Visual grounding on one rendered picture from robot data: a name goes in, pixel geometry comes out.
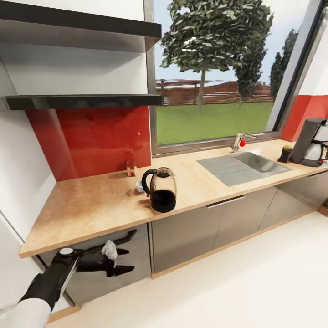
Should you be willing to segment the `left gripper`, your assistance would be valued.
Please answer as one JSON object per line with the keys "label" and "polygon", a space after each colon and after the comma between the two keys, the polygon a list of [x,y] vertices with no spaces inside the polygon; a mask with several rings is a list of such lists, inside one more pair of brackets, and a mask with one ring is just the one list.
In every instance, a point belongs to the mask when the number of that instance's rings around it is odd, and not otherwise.
{"label": "left gripper", "polygon": [[[117,255],[129,254],[128,250],[116,248]],[[102,251],[92,252],[92,259],[89,267],[90,272],[106,271],[107,277],[119,276],[134,270],[133,266],[120,266],[114,267],[114,260],[109,260],[104,256]]]}

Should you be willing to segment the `coffee cup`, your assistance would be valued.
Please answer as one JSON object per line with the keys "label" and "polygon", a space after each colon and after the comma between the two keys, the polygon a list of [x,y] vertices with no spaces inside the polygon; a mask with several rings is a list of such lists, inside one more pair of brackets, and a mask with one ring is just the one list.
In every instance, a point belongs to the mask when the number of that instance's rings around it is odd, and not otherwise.
{"label": "coffee cup", "polygon": [[136,187],[137,187],[137,190],[138,190],[139,192],[144,192],[144,189],[143,189],[143,187],[142,187],[142,181],[138,181],[138,182],[136,183]]}

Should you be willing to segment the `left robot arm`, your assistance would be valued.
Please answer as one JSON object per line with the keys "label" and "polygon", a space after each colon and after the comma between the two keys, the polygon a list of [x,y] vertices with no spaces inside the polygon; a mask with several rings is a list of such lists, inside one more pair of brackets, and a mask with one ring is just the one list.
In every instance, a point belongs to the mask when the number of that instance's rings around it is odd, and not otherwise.
{"label": "left robot arm", "polygon": [[99,252],[61,249],[47,270],[34,277],[26,294],[0,323],[0,328],[44,328],[55,301],[60,299],[76,267],[77,273],[106,271],[107,277],[119,276],[134,270],[133,266],[114,267],[117,255],[122,254],[129,254],[129,251],[116,248],[110,240]]}

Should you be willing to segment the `bottle of coffee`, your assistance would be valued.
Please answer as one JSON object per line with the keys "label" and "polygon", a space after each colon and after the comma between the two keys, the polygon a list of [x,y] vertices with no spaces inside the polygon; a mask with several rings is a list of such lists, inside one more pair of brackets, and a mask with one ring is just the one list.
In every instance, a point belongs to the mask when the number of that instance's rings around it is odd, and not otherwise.
{"label": "bottle of coffee", "polygon": [[291,154],[292,149],[293,149],[292,146],[285,145],[282,149],[281,155],[277,159],[278,162],[287,163],[287,159],[288,159],[289,155]]}

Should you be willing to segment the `electric kettle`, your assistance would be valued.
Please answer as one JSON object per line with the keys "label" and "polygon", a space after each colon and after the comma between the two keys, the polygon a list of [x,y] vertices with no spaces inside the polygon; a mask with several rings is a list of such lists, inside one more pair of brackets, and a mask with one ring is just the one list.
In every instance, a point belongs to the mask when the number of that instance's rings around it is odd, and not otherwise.
{"label": "electric kettle", "polygon": [[[146,177],[153,174],[150,188],[147,186]],[[153,168],[145,172],[142,177],[142,187],[151,199],[151,206],[159,213],[168,213],[176,205],[175,174],[168,167]]]}

